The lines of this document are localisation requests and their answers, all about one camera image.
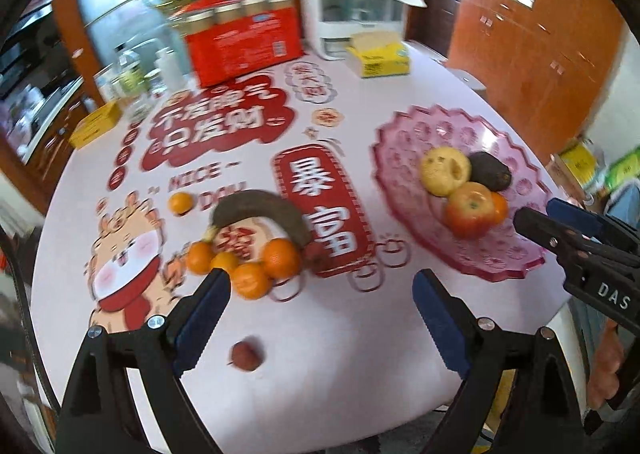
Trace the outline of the small white carton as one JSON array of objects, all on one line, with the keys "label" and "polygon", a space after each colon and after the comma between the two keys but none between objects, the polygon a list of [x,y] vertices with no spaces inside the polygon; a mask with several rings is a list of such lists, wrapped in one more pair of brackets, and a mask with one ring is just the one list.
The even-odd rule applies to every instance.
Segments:
[{"label": "small white carton", "polygon": [[112,65],[107,65],[93,77],[96,88],[98,89],[104,104],[107,102],[113,102],[113,100],[116,100],[118,97],[113,85],[114,76]]}]

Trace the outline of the pink plastic fruit bowl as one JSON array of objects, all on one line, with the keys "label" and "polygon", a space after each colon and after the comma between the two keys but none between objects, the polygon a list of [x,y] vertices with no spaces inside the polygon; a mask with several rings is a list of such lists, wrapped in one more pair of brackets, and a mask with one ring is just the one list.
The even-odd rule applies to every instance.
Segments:
[{"label": "pink plastic fruit bowl", "polygon": [[544,210],[551,191],[508,133],[462,109],[413,107],[378,128],[372,151],[388,210],[454,269],[505,281],[546,261],[513,218]]}]

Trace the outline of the printed pink tablecloth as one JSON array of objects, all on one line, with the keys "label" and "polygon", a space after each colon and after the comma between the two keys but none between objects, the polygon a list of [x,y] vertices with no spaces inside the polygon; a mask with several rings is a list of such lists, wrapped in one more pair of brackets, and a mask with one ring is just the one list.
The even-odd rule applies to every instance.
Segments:
[{"label": "printed pink tablecloth", "polygon": [[[344,62],[306,55],[201,90],[166,95],[140,122],[119,122],[74,151],[44,220],[32,319],[44,368],[63,394],[92,325],[139,327],[200,284],[186,268],[224,196],[263,189],[291,198],[331,257],[319,275],[279,281],[255,301],[233,297],[182,383],[228,453],[320,450],[379,434],[449,401],[445,367],[412,302],[430,269],[478,316],[533,333],[566,301],[544,264],[505,281],[459,272],[417,243],[374,177],[376,131],[413,107],[462,109],[524,147],[487,102],[420,50],[407,76],[362,79]],[[178,217],[169,197],[190,193]],[[229,364],[248,341],[254,372]]]}]

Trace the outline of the orange mandarin alone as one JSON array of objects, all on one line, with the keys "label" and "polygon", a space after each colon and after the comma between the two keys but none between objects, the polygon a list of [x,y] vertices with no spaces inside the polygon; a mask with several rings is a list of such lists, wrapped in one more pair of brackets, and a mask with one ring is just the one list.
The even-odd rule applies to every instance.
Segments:
[{"label": "orange mandarin alone", "polygon": [[167,206],[172,214],[181,217],[193,209],[194,197],[190,193],[176,192],[169,197]]}]

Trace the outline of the white countertop appliance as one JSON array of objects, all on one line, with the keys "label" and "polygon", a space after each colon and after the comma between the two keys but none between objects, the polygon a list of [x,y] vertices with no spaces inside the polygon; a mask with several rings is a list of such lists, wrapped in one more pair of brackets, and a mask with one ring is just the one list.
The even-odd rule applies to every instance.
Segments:
[{"label": "white countertop appliance", "polygon": [[342,59],[350,38],[359,32],[399,32],[404,6],[394,0],[300,0],[305,39],[327,60]]}]

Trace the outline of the clear plastic bottle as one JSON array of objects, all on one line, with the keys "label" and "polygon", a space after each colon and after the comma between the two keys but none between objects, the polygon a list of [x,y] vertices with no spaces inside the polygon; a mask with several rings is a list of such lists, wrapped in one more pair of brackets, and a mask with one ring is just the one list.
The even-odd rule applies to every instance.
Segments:
[{"label": "clear plastic bottle", "polygon": [[139,55],[125,43],[116,46],[116,68],[117,83],[127,103],[126,114],[131,122],[140,122],[151,109],[148,87]]}]

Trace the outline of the cardboard box with bags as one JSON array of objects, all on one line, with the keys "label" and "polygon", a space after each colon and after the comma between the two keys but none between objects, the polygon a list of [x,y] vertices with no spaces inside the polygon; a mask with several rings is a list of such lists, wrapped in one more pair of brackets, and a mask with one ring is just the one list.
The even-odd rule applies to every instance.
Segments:
[{"label": "cardboard box with bags", "polygon": [[624,188],[639,185],[639,147],[608,162],[592,140],[574,139],[550,157],[546,170],[571,203],[603,213]]}]

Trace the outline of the red apple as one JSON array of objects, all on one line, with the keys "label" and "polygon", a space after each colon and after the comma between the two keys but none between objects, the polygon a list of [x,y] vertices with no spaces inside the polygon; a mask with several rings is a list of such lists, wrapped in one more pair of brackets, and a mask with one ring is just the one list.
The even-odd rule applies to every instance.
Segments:
[{"label": "red apple", "polygon": [[457,239],[483,237],[495,224],[491,191],[476,182],[466,182],[447,199],[444,222]]}]

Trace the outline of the red drink pack box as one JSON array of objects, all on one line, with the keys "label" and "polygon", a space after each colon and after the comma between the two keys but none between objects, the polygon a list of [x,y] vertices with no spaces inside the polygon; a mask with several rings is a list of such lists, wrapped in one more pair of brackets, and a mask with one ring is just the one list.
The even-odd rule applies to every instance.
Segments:
[{"label": "red drink pack box", "polygon": [[197,0],[169,20],[204,88],[304,54],[296,0]]}]

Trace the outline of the yellow flat box left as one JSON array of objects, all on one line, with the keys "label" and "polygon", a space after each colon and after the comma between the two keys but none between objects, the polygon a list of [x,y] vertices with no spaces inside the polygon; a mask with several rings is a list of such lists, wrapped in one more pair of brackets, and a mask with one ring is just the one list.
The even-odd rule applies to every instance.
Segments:
[{"label": "yellow flat box left", "polygon": [[75,149],[83,148],[106,132],[114,129],[122,117],[122,110],[118,102],[107,104],[94,110],[91,114],[76,125],[76,129],[70,136],[70,145]]}]

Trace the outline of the orange mandarin cluster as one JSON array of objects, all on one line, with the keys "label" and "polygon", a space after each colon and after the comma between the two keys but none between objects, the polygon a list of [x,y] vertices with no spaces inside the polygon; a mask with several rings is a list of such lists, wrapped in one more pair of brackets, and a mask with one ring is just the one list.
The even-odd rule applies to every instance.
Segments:
[{"label": "orange mandarin cluster", "polygon": [[212,268],[216,252],[212,243],[205,240],[194,241],[186,253],[186,268],[194,275],[207,275]]},{"label": "orange mandarin cluster", "polygon": [[236,267],[231,274],[233,290],[245,300],[265,297],[273,286],[273,280],[258,262],[247,262]]},{"label": "orange mandarin cluster", "polygon": [[275,238],[262,248],[260,256],[266,274],[276,281],[283,281],[299,274],[303,260],[292,240]]}]

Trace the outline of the small yellow-orange mandarin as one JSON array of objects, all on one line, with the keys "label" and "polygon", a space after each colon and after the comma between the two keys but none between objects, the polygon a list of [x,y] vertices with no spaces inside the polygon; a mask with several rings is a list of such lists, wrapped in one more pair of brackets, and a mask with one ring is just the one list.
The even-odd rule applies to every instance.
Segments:
[{"label": "small yellow-orange mandarin", "polygon": [[210,268],[212,270],[223,270],[228,275],[231,275],[233,271],[240,265],[240,259],[230,251],[218,252],[213,260],[210,261]]}]

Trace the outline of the dark green avocado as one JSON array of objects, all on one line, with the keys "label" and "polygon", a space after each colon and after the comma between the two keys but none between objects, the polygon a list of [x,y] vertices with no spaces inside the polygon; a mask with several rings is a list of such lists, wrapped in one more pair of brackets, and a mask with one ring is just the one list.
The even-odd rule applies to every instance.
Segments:
[{"label": "dark green avocado", "polygon": [[512,183],[510,169],[486,151],[469,154],[471,163],[470,181],[480,183],[491,192],[503,192]]}]

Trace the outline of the yellow tissue box right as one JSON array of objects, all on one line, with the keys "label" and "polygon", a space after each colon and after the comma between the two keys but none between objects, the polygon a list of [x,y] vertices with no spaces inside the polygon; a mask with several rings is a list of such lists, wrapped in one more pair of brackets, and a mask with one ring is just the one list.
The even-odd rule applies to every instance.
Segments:
[{"label": "yellow tissue box right", "polygon": [[362,79],[407,76],[411,60],[396,31],[355,33],[349,41],[345,64]]}]

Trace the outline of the yellow pear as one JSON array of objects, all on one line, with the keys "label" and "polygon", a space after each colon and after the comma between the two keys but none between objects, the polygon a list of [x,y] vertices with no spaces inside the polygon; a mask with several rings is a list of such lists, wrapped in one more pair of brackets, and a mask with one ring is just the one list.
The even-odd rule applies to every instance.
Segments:
[{"label": "yellow pear", "polygon": [[448,197],[470,179],[471,163],[456,148],[432,148],[420,161],[420,180],[427,192],[436,197]]}]

